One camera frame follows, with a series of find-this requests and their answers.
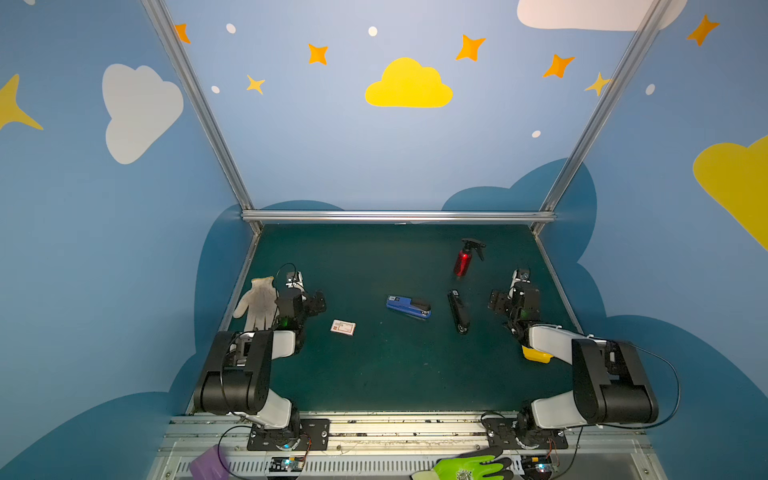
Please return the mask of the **red white staple box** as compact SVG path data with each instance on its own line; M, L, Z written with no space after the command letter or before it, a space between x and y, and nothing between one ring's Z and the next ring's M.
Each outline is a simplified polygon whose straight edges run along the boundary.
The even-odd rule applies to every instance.
M330 328L331 332L339 333L347 336L353 336L356 329L354 322L347 322L339 319L334 319Z

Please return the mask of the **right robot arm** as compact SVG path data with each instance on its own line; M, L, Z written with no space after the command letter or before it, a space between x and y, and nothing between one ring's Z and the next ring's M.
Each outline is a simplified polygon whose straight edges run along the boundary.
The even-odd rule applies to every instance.
M546 364L558 359L572 368L570 390L526 402L517 414L515 436L523 448L536 448L566 428L650 424L659 406L633 345L597 339L540 321L540 292L519 281L490 294L489 309L506 326L525 359Z

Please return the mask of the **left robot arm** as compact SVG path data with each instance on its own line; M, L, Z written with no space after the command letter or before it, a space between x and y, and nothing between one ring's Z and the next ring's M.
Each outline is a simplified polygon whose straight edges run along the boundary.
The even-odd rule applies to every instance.
M249 450L310 449L329 422L302 421L292 401L271 389L272 363L301 351L306 321L326 311L326 300L321 291L308 295L290 288L275 304L277 316L266 329L216 334L195 387L194 409L240 417L250 429Z

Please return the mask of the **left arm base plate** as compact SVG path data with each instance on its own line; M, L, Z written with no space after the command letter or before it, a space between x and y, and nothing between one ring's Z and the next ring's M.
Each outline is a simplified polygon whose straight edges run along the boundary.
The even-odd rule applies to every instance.
M328 448L330 425L330 420L326 418L291 420L282 429L253 425L246 449L259 452L325 451Z

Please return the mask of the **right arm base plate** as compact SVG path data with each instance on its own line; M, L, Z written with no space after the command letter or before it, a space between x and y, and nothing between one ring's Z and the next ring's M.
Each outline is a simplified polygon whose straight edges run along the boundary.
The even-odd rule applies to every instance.
M526 422L502 417L485 417L480 424L486 431L488 444L504 450L567 449L563 430L541 429Z

